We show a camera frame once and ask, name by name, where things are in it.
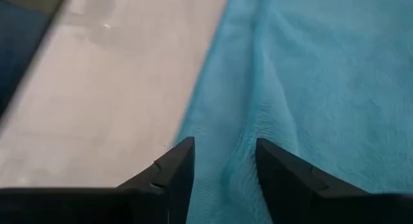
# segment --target black tool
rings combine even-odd
[[[413,196],[369,194],[266,139],[257,139],[256,163],[274,223],[413,222]]]
[[[194,138],[117,188],[5,188],[0,223],[185,223]]]

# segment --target black plastic part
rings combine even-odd
[[[194,159],[188,137],[117,188],[4,188],[0,223],[185,223]]]
[[[413,196],[369,194],[266,139],[257,139],[259,184],[274,223],[412,223]]]

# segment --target turquoise cloth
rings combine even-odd
[[[188,222],[270,223],[257,137],[369,192],[413,192],[412,4],[228,0],[177,138],[196,140]]]

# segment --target white tile floor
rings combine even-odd
[[[0,186],[115,186],[179,128],[226,0],[67,0],[0,137]]]

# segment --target blue towel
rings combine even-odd
[[[413,192],[412,3],[228,0],[177,137],[196,139],[188,222],[271,222],[257,137],[369,192]]]

